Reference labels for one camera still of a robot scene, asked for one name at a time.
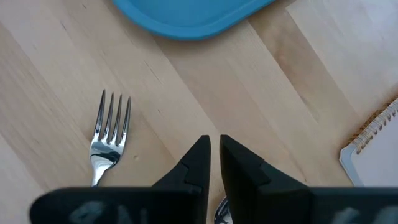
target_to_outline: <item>fork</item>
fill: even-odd
[[[120,123],[120,113],[122,107],[122,95],[119,98],[118,112],[116,113],[116,120],[114,124],[112,138],[110,139],[109,130],[112,123],[113,111],[113,93],[111,96],[111,103],[109,105],[108,118],[106,119],[106,126],[104,133],[101,135],[101,127],[104,118],[105,107],[105,90],[102,92],[101,103],[99,104],[97,121],[94,129],[93,140],[90,145],[90,161],[93,166],[94,174],[91,182],[92,187],[97,187],[98,182],[104,175],[105,171],[115,166],[123,154],[124,145],[126,144],[127,132],[129,131],[130,123],[130,107],[131,99],[127,101],[126,115],[124,117],[124,124],[120,138],[118,138],[118,129]]]

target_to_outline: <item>blue plate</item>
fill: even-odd
[[[133,22],[165,37],[205,39],[274,0],[113,0]]]

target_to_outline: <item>wooden table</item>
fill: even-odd
[[[397,23],[395,0],[280,0],[213,39],[177,42],[109,0],[0,0],[0,223],[27,223],[49,190],[90,184],[102,89],[133,102],[103,186],[153,184],[202,134],[209,220],[224,197],[220,134],[308,185],[350,185],[338,153],[398,91]]]

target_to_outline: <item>spiral notebook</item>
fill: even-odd
[[[398,187],[398,99],[378,111],[340,151],[355,186]]]

